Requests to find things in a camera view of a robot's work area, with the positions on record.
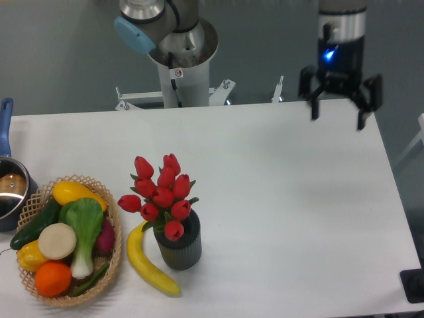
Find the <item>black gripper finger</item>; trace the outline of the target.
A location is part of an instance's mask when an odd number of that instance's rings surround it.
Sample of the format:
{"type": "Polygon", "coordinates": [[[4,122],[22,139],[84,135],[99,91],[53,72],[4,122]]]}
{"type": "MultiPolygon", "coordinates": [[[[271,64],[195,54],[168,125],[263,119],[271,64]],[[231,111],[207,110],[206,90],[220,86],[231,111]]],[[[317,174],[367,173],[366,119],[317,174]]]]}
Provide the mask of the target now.
{"type": "Polygon", "coordinates": [[[323,93],[323,86],[320,84],[315,91],[311,90],[312,79],[316,74],[313,66],[306,66],[300,71],[298,97],[306,100],[311,108],[311,120],[319,118],[319,96],[323,93]]]}
{"type": "Polygon", "coordinates": [[[358,107],[357,130],[361,131],[367,118],[383,105],[382,74],[364,80],[351,94],[351,101],[358,107]]]}

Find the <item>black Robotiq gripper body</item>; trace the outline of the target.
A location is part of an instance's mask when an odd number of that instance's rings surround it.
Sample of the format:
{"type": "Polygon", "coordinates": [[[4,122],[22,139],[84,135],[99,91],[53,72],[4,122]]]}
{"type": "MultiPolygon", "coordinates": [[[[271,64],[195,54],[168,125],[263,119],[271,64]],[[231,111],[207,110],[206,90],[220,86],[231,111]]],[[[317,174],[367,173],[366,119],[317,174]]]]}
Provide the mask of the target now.
{"type": "Polygon", "coordinates": [[[364,36],[346,41],[318,39],[317,95],[330,93],[353,97],[359,92],[364,43],[364,36]]]}

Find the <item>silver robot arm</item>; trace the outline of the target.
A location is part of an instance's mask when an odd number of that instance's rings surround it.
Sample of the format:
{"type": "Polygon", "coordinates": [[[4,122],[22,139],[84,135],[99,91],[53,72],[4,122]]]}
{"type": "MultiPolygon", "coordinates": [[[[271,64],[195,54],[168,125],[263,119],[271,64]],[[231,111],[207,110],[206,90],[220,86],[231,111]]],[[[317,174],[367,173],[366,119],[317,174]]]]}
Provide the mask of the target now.
{"type": "MultiPolygon", "coordinates": [[[[218,48],[211,23],[199,16],[197,1],[121,1],[114,27],[122,41],[157,65],[167,108],[225,105],[235,83],[209,85],[209,63],[218,48]]],[[[311,118],[319,117],[319,96],[349,98],[358,108],[358,129],[382,105],[382,77],[362,77],[365,1],[318,3],[317,66],[300,72],[298,95],[311,118]]]]}

